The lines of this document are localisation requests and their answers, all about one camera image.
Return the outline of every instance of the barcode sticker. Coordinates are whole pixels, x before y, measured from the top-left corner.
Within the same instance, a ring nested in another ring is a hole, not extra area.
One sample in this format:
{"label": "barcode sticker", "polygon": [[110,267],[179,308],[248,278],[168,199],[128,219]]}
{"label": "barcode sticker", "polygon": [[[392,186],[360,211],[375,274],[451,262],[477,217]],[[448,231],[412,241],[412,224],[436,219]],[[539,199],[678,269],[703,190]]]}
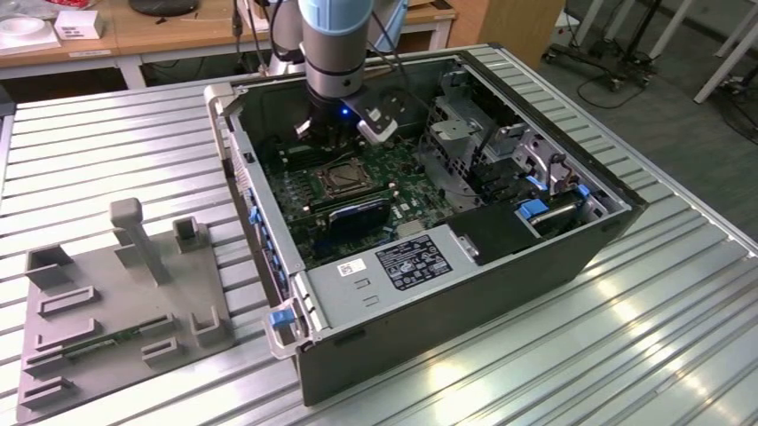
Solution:
{"label": "barcode sticker", "polygon": [[347,264],[340,264],[336,267],[336,270],[340,272],[340,276],[347,277],[350,274],[360,272],[366,269],[366,263],[363,259],[355,259],[350,261]]}
{"label": "barcode sticker", "polygon": [[84,58],[88,56],[111,55],[111,51],[75,51],[68,54],[71,58]]}

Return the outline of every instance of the cable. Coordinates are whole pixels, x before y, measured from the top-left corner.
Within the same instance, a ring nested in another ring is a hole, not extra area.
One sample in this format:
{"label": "cable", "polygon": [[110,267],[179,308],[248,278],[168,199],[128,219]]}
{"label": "cable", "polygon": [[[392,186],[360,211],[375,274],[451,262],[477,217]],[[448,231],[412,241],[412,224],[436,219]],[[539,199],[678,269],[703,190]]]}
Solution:
{"label": "cable", "polygon": [[375,12],[371,12],[371,16],[374,17],[374,21],[376,22],[376,25],[379,26],[379,29],[382,30],[382,35],[384,36],[384,39],[387,40],[387,43],[390,44],[390,49],[392,54],[395,55],[395,62],[396,62],[396,66],[392,63],[392,61],[384,56],[384,54],[382,53],[382,51],[379,51],[379,49],[376,49],[376,46],[374,45],[374,43],[371,43],[371,41],[368,41],[368,44],[371,45],[371,48],[374,49],[374,52],[379,55],[379,58],[382,58],[382,60],[384,61],[384,63],[395,70],[400,71],[400,74],[403,76],[403,82],[406,84],[406,94],[410,95],[411,98],[414,98],[416,100],[416,102],[419,103],[419,105],[422,105],[424,107],[424,109],[427,111],[431,111],[431,107],[428,106],[428,104],[426,103],[426,101],[423,99],[420,99],[418,97],[418,95],[411,91],[411,79],[407,76],[407,72],[406,72],[406,67],[403,66],[403,61],[400,60],[400,55],[398,55],[398,50],[395,48],[395,44],[392,43],[392,38],[390,38],[390,35],[387,34],[387,29],[384,28],[384,25],[382,24],[382,21],[379,20],[379,17],[376,16]]}
{"label": "cable", "polygon": [[252,74],[252,66],[247,55],[242,51],[239,44],[242,40],[243,24],[242,15],[239,14],[238,0],[232,0],[232,36],[235,37],[235,52],[236,52],[236,63],[242,65],[243,69],[248,74]]}
{"label": "cable", "polygon": [[563,14],[566,15],[566,26],[569,27],[569,32],[571,33],[571,42],[569,43],[569,47],[571,49],[575,49],[577,51],[581,51],[582,48],[579,46],[579,43],[577,42],[577,34],[574,32],[574,27],[571,26],[571,19],[569,15],[569,0],[566,0],[566,6],[563,7]]}
{"label": "cable", "polygon": [[287,62],[284,55],[279,53],[279,49],[276,48],[276,42],[274,41],[274,22],[276,21],[276,17],[279,15],[280,6],[282,6],[282,0],[279,0],[276,5],[274,6],[274,13],[271,13],[271,19],[268,19],[268,11],[266,10],[266,7],[263,8],[263,13],[266,14],[266,19],[268,21],[268,38],[271,39],[271,53],[274,53],[276,59],[279,59],[282,62]]}
{"label": "cable", "polygon": [[[738,107],[739,104],[737,104],[734,102],[734,99],[731,99],[730,94],[723,92],[723,91],[719,91],[718,94],[721,95],[721,97],[727,102],[731,103],[733,106],[735,106],[739,109],[741,114],[745,116],[745,118],[747,118],[747,120],[750,121],[750,123],[753,125],[753,129],[755,129],[755,121],[747,115],[747,113],[742,110],[742,108]],[[721,119],[723,120],[723,123],[729,126],[731,131],[734,131],[734,133],[737,133],[739,136],[742,136],[745,138],[745,140],[747,140],[751,144],[758,146],[758,140],[755,140],[755,136],[751,136],[745,130],[739,129],[738,126],[731,122],[730,117],[727,117],[727,115],[726,115],[726,108],[723,108],[722,106],[717,106],[717,109],[719,110]]]}
{"label": "cable", "polygon": [[618,109],[621,108],[623,105],[626,105],[629,103],[629,101],[631,101],[631,99],[637,98],[642,92],[646,90],[647,87],[643,87],[639,89],[639,91],[631,95],[629,98],[626,98],[623,101],[621,101],[618,104],[615,105],[599,105],[595,102],[593,102],[590,99],[586,98],[586,96],[582,93],[582,89],[585,88],[585,86],[589,83],[597,82],[601,78],[603,78],[606,76],[606,74],[599,75],[598,77],[593,77],[590,78],[586,82],[583,82],[582,84],[579,84],[579,86],[577,87],[577,95],[579,96],[579,98],[587,103],[590,104],[593,107],[598,107],[602,109]]}
{"label": "cable", "polygon": [[200,70],[203,69],[204,64],[206,64],[206,57],[200,58],[200,62],[198,62],[198,68],[195,69],[195,73],[192,74],[192,77],[190,77],[190,79],[180,79],[175,75],[167,74],[164,71],[160,70],[159,67],[155,67],[154,64],[144,64],[144,65],[147,65],[148,68],[155,73],[163,75],[170,80],[174,80],[176,83],[188,83],[188,82],[192,82],[198,78],[198,76],[200,75]]}
{"label": "cable", "polygon": [[179,63],[179,59],[175,60],[171,65],[158,65],[158,64],[152,64],[152,66],[154,66],[154,67],[163,68],[163,69],[167,69],[167,68],[174,68],[174,67],[176,67],[176,64],[178,64],[178,63]]}
{"label": "cable", "polygon": [[258,40],[256,20],[252,19],[252,10],[250,9],[250,0],[246,0],[246,7],[247,18],[250,19],[250,31],[252,31],[252,38],[256,41],[258,65],[266,69],[266,60],[263,60],[263,54],[260,53],[260,41]]}
{"label": "cable", "polygon": [[614,10],[611,11],[611,14],[607,17],[607,21],[606,21],[606,24],[603,25],[603,29],[601,29],[601,34],[603,34],[603,35],[606,34],[607,28],[611,26],[611,22],[614,21],[614,18],[617,17],[615,15],[618,13],[618,8],[621,7],[623,2],[625,2],[625,0],[618,0],[618,3],[614,6]]}

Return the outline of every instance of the cardboard box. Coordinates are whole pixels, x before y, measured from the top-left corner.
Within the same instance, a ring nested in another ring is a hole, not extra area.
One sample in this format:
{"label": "cardboard box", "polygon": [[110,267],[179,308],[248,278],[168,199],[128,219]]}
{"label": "cardboard box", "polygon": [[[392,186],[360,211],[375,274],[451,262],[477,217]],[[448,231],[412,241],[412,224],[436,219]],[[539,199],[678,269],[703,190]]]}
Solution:
{"label": "cardboard box", "polygon": [[103,34],[103,20],[98,11],[60,11],[56,32],[61,40],[92,40]]}

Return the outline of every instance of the metal workbench surface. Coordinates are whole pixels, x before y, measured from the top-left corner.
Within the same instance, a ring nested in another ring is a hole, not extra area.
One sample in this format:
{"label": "metal workbench surface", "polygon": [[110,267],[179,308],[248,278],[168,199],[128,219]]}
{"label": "metal workbench surface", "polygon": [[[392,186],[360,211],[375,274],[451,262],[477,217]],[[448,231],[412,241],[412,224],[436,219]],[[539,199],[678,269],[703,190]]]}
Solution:
{"label": "metal workbench surface", "polygon": [[506,51],[470,51],[651,203],[577,279],[307,408],[294,365],[271,357],[258,323],[266,298],[216,159],[207,82],[25,104],[0,142],[12,133],[0,424],[16,418],[24,250],[63,242],[76,254],[115,244],[106,201],[124,196],[142,199],[148,233],[188,213],[211,224],[238,345],[45,424],[755,422],[754,242]]}

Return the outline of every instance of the white box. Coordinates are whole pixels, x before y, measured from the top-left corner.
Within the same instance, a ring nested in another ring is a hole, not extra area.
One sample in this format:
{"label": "white box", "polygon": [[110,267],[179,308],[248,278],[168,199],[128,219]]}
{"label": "white box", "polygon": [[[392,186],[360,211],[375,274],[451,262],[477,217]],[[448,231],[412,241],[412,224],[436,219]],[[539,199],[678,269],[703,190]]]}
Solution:
{"label": "white box", "polygon": [[98,11],[60,11],[56,32],[61,40],[92,40],[103,34],[103,20]]}
{"label": "white box", "polygon": [[555,29],[553,30],[550,43],[569,47],[569,44],[571,43],[571,31],[577,33],[578,30],[579,21],[567,15],[566,12],[561,12],[558,20],[555,21]]}
{"label": "white box", "polygon": [[60,43],[49,22],[45,22],[45,29],[29,40],[0,37],[0,56],[16,55],[28,51],[43,51],[56,47],[60,47]]}

